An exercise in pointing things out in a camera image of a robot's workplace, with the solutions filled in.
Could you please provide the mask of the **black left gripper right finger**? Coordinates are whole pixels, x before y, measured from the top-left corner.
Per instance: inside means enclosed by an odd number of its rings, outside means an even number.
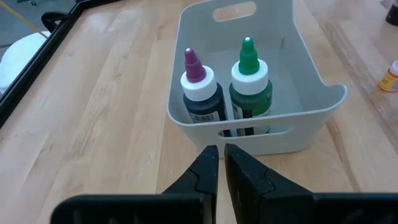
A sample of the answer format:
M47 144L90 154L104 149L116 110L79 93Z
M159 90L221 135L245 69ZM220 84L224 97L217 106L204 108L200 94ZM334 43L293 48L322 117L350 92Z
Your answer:
M398 224L398 193L311 192L234 144L224 162L237 224Z

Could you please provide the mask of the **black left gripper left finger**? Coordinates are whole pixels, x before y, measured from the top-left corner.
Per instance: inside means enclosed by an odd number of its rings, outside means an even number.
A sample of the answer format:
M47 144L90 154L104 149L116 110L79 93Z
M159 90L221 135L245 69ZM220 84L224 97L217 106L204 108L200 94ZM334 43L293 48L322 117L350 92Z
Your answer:
M50 224L215 224L219 152L207 146L161 194L76 195Z

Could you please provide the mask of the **large purple-tipped dye bottle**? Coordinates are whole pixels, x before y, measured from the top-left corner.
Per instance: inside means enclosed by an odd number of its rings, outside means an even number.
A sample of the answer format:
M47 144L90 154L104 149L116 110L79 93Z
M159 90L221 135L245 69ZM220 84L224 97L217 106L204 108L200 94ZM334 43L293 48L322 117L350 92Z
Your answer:
M201 63L195 51L184 50L185 72L180 78L183 103L194 123L226 121L227 112L222 86L214 71Z

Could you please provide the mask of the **large green-tipped dye bottle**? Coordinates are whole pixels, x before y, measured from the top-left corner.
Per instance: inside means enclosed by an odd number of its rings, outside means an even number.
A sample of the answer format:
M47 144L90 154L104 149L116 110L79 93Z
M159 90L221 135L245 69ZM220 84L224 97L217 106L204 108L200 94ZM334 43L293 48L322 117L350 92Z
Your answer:
M245 37L239 61L231 69L229 95L234 119L268 116L271 112L272 91L268 66L258 58L253 39Z

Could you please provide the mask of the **small orange dye bottle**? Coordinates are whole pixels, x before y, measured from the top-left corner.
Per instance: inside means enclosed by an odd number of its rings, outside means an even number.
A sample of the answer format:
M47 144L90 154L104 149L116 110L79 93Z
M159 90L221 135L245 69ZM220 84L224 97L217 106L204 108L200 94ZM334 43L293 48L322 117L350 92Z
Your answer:
M398 92L398 60L394 61L378 83L378 87L387 92Z

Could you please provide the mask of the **grey plastic bin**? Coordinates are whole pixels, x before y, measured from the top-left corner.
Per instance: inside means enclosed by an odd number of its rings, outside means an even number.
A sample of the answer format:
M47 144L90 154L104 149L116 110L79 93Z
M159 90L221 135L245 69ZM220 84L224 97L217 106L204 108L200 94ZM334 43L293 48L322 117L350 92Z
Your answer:
M178 25L167 112L171 120L198 146L215 145L222 151L234 144L254 156L303 149L332 112L345 100L347 88L321 80L296 27L292 0L252 1L250 16L217 21L214 13L229 5L225 0L199 2L186 7ZM245 37L254 41L258 58L265 61L272 82L268 116L234 119L229 95L231 69L239 61ZM183 103L180 78L185 72L184 50L195 51L222 86L227 120L194 123Z

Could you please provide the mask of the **white-bagged trash bin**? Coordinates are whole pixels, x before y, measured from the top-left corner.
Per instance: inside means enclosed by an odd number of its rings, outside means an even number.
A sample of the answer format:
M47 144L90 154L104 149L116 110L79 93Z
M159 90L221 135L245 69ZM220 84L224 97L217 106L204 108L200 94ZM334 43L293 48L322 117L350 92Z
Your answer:
M47 39L33 33L14 42L0 60L0 96L10 87L23 68Z

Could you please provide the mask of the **black aluminium table frame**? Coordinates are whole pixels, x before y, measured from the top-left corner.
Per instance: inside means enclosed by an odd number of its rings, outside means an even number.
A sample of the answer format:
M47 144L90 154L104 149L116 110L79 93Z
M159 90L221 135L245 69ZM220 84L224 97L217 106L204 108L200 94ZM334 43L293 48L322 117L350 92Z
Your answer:
M83 12L118 1L122 0L76 0L75 5L68 13L50 11L42 15L42 23L50 31L49 38L0 97L0 128L10 117Z

